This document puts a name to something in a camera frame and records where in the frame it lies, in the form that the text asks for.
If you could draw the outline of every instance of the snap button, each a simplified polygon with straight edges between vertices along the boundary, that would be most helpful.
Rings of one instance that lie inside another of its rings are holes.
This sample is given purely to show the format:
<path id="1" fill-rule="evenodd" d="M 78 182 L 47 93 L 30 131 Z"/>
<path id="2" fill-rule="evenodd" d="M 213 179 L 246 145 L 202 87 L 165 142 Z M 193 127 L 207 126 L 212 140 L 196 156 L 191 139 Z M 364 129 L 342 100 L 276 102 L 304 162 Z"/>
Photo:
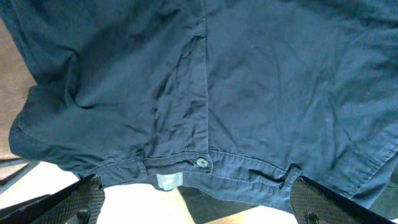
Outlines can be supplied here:
<path id="1" fill-rule="evenodd" d="M 206 159 L 203 159 L 203 158 L 199 158 L 197 160 L 197 164 L 198 164 L 198 166 L 200 166 L 202 168 L 206 168 L 206 167 L 209 166 L 209 162 Z"/>

